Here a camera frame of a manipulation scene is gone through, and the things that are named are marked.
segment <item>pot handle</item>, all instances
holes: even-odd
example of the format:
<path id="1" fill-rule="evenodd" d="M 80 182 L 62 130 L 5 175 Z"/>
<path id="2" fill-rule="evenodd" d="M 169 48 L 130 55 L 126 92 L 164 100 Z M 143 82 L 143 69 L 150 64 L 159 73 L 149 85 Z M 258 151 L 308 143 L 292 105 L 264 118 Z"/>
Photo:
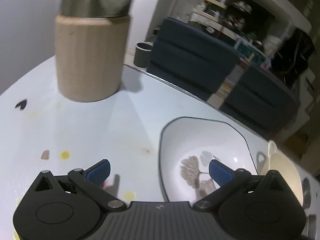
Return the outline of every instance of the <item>pot handle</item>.
<path id="1" fill-rule="evenodd" d="M 270 160 L 271 160 L 271 156 L 278 152 L 278 148 L 277 148 L 277 145 L 274 141 L 270 140 L 268 141 L 268 171 L 270 170 Z"/>

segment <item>black heart sticker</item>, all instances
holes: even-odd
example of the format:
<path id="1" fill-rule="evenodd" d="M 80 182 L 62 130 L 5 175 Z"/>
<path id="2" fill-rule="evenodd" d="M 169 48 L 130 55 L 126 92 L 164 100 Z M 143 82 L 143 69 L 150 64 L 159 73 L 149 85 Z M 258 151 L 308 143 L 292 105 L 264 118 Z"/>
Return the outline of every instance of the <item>black heart sticker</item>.
<path id="1" fill-rule="evenodd" d="M 20 107 L 20 111 L 22 111 L 23 109 L 26 108 L 26 105 L 27 105 L 27 100 L 24 99 L 21 102 L 17 103 L 14 108 Z"/>

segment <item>ginkgo leaf print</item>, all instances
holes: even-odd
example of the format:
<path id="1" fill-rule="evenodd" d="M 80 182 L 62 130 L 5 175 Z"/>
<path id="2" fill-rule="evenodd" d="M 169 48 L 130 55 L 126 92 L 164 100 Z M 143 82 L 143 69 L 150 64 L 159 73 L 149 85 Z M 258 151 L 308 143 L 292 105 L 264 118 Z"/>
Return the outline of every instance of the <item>ginkgo leaf print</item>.
<path id="1" fill-rule="evenodd" d="M 189 186 L 194 189 L 199 188 L 200 174 L 204 173 L 199 170 L 199 161 L 196 156 L 190 156 L 187 159 L 181 161 L 182 165 L 180 166 L 180 175 L 187 182 Z"/>
<path id="2" fill-rule="evenodd" d="M 204 198 L 205 196 L 211 194 L 216 190 L 216 186 L 214 185 L 213 179 L 209 180 L 202 180 L 200 182 L 199 189 L 196 191 L 197 193 L 197 200 Z"/>

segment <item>yellow stain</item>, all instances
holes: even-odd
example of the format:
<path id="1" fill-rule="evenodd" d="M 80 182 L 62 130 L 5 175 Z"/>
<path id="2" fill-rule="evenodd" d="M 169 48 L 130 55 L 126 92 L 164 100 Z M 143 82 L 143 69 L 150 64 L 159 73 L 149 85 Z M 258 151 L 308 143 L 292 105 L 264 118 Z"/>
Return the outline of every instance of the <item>yellow stain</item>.
<path id="1" fill-rule="evenodd" d="M 34 111 L 30 114 L 30 118 L 35 118 L 38 115 L 37 111 Z"/>
<path id="2" fill-rule="evenodd" d="M 13 239 L 14 239 L 14 240 L 20 240 L 20 238 L 19 238 L 18 233 L 16 232 L 16 230 L 14 230 L 14 232 L 13 232 Z"/>
<path id="3" fill-rule="evenodd" d="M 124 194 L 124 199 L 126 201 L 133 201 L 135 200 L 136 198 L 136 194 L 134 192 L 131 192 L 131 191 L 127 191 L 125 194 Z"/>
<path id="4" fill-rule="evenodd" d="M 67 160 L 70 158 L 70 153 L 68 151 L 63 151 L 62 153 L 60 153 L 60 158 L 62 160 Z"/>
<path id="5" fill-rule="evenodd" d="M 61 103 L 56 103 L 54 107 L 55 107 L 56 109 L 61 108 Z"/>
<path id="6" fill-rule="evenodd" d="M 20 204 L 21 200 L 22 200 L 22 198 L 18 198 L 18 199 L 16 200 L 17 206 Z"/>

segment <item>white table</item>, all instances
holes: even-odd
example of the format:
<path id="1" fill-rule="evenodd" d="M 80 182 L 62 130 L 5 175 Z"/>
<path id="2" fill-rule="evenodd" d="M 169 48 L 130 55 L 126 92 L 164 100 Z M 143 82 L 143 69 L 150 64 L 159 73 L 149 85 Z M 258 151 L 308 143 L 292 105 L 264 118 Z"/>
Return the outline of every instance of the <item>white table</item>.
<path id="1" fill-rule="evenodd" d="M 14 108 L 23 99 L 28 100 L 25 109 Z M 111 163 L 108 184 L 120 175 L 118 198 L 128 203 L 126 198 L 134 193 L 137 201 L 163 201 L 159 137 L 168 122 L 181 116 L 231 124 L 245 137 L 259 169 L 257 154 L 267 147 L 263 138 L 159 78 L 124 66 L 119 92 L 102 101 L 79 103 L 58 92 L 54 57 L 41 63 L 0 96 L 1 239 L 12 239 L 14 210 L 41 170 L 65 175 L 106 158 Z M 49 160 L 41 159 L 45 150 L 50 151 Z M 69 152 L 68 159 L 61 158 L 63 151 Z M 297 168 L 301 179 L 308 176 L 311 182 L 312 211 L 306 213 L 320 218 L 315 197 L 320 186 Z"/>

